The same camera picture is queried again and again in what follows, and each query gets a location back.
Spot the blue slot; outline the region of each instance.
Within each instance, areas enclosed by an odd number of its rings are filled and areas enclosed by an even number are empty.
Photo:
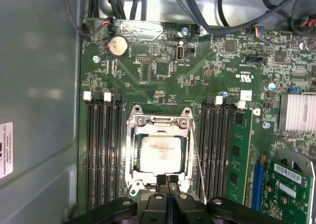
[[[255,165],[255,174],[252,190],[252,209],[260,211],[263,185],[263,167],[260,164]]]

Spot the chip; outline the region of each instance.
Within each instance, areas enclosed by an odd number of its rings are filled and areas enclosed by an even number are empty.
[[[235,173],[231,173],[231,182],[234,185],[237,185],[237,183],[238,183],[238,175],[236,175]]]
[[[241,148],[239,146],[233,146],[233,155],[236,157],[240,157]]]
[[[236,113],[236,121],[235,121],[237,124],[240,124],[242,125],[243,123],[243,114],[241,113]]]
[[[225,52],[235,52],[236,43],[234,41],[226,41],[225,42]]]
[[[276,52],[275,62],[284,63],[284,61],[285,61],[285,52],[282,52],[282,51]]]

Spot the capacitor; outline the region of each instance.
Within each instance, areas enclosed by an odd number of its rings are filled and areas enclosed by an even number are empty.
[[[107,48],[113,57],[121,58],[128,53],[128,42],[122,36],[114,36],[108,42]]]
[[[264,90],[266,91],[275,91],[276,90],[276,85],[275,83],[265,83],[264,85]]]

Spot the gray metal side panel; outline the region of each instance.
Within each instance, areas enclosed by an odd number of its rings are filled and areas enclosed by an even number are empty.
[[[0,0],[0,18],[0,123],[14,126],[0,223],[61,223],[77,199],[78,38],[63,0]]]

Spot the barcode label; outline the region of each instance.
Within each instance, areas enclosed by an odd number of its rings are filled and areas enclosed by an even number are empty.
[[[288,195],[290,195],[293,198],[296,198],[296,192],[292,189],[290,189],[289,187],[285,186],[283,183],[280,183],[279,188],[287,193]]]
[[[299,184],[302,184],[302,177],[288,170],[287,168],[284,168],[282,166],[279,166],[278,164],[275,164],[275,171]]]

